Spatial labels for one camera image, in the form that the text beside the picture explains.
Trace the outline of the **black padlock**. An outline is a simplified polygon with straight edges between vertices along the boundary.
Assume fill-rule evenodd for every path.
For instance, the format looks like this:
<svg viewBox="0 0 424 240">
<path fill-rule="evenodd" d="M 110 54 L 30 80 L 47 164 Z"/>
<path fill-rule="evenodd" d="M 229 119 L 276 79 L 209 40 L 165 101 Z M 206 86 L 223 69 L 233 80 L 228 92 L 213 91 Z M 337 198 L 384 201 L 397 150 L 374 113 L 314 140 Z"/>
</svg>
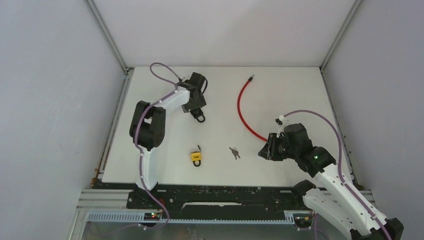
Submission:
<svg viewBox="0 0 424 240">
<path fill-rule="evenodd" d="M 202 111 L 200 107 L 191 109 L 189 112 L 198 123 L 204 123 L 206 121 L 204 112 Z"/>
</svg>

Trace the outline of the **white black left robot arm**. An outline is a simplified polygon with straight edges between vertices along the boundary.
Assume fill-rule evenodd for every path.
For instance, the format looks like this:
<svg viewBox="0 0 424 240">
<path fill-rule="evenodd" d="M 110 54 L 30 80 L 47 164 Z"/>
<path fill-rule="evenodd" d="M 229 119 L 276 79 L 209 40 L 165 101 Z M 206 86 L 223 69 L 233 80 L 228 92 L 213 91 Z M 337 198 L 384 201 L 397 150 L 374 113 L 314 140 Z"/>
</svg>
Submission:
<svg viewBox="0 0 424 240">
<path fill-rule="evenodd" d="M 182 108 L 184 113 L 191 114 L 197 122 L 205 122 L 202 108 L 207 105 L 204 97 L 207 87 L 206 77 L 193 72 L 188 80 L 180 80 L 170 93 L 159 100 L 152 103 L 140 100 L 136 104 L 129 135 L 140 151 L 136 185 L 143 189 L 138 201 L 145 208 L 153 208 L 158 202 L 158 194 L 152 189 L 158 183 L 156 152 L 165 139 L 167 115 Z"/>
</svg>

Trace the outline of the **key bunch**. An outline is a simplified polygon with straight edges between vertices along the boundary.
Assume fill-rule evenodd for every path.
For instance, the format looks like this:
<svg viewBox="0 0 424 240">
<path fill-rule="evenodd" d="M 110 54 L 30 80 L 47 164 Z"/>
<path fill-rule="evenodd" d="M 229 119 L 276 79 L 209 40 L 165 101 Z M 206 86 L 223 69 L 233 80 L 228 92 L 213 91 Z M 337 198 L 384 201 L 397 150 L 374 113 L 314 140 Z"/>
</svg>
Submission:
<svg viewBox="0 0 424 240">
<path fill-rule="evenodd" d="M 236 147 L 235 147 L 235 148 L 231 148 L 231 147 L 229 147 L 229 149 L 230 149 L 231 153 L 233 154 L 233 156 L 234 156 L 234 158 L 235 158 L 236 160 L 241 158 L 241 157 L 240 157 L 240 154 L 239 154 L 239 151 L 237 150 L 237 148 L 236 148 Z"/>
</svg>

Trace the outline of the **yellow padlock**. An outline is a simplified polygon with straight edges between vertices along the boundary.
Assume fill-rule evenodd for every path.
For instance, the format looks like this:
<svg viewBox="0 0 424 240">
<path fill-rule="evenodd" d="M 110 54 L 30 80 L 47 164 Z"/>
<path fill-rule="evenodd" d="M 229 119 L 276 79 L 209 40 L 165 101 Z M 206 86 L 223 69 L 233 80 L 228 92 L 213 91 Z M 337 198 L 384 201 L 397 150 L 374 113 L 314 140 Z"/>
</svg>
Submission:
<svg viewBox="0 0 424 240">
<path fill-rule="evenodd" d="M 200 167 L 202 164 L 202 150 L 200 145 L 197 145 L 197 150 L 190 153 L 190 158 L 192 164 L 197 168 Z"/>
</svg>

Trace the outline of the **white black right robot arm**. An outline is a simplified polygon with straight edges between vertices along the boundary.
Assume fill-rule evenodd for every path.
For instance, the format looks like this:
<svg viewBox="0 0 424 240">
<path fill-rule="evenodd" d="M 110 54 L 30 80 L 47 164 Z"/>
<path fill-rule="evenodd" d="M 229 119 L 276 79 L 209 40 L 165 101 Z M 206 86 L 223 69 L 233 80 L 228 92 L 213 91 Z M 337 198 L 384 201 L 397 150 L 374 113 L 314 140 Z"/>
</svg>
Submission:
<svg viewBox="0 0 424 240">
<path fill-rule="evenodd" d="M 399 240 L 404 226 L 387 218 L 345 179 L 335 158 L 323 147 L 314 146 L 304 125 L 277 121 L 258 156 L 270 161 L 294 160 L 312 181 L 293 186 L 291 204 L 324 217 L 348 240 Z"/>
</svg>

